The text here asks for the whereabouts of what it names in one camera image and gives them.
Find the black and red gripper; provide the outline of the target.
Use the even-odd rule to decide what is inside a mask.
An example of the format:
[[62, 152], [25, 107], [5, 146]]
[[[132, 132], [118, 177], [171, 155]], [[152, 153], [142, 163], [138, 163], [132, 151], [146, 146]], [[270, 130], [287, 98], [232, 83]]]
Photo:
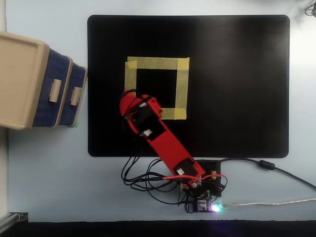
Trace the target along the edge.
[[136, 89], [125, 90], [120, 98], [119, 109], [135, 134], [163, 134], [158, 113], [149, 104], [152, 96], [135, 96]]

